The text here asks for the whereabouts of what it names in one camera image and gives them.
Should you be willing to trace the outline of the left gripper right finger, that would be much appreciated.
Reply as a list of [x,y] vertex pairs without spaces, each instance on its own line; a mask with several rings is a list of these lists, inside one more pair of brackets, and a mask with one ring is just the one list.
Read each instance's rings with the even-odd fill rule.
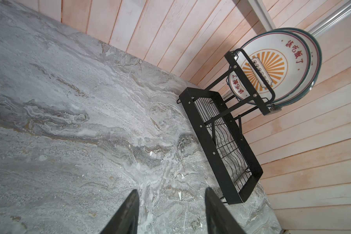
[[212,188],[205,190],[207,230],[209,234],[245,234]]

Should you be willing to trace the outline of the orange sunburst plate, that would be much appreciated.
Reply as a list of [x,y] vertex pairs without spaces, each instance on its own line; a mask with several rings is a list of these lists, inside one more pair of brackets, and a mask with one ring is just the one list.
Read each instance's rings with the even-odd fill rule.
[[311,77],[311,49],[305,37],[293,30],[259,34],[233,56],[264,100],[272,97],[265,83],[270,85],[275,93],[273,103],[278,106],[295,102]]
[[303,40],[308,44],[308,47],[311,52],[311,57],[312,57],[312,64],[310,67],[310,71],[305,81],[300,85],[300,87],[293,94],[290,95],[289,98],[287,97],[284,100],[276,101],[274,103],[275,106],[287,106],[299,101],[312,90],[313,86],[317,81],[320,68],[322,65],[322,51],[316,38],[304,30],[301,30],[298,28],[292,28],[292,27],[275,29],[275,31],[278,31],[278,30],[280,31],[287,30],[301,36]]

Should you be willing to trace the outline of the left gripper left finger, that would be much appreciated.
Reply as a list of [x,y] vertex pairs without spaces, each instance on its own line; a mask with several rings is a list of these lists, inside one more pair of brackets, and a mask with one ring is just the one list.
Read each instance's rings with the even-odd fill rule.
[[134,189],[100,233],[136,234],[138,216],[139,194],[138,191]]

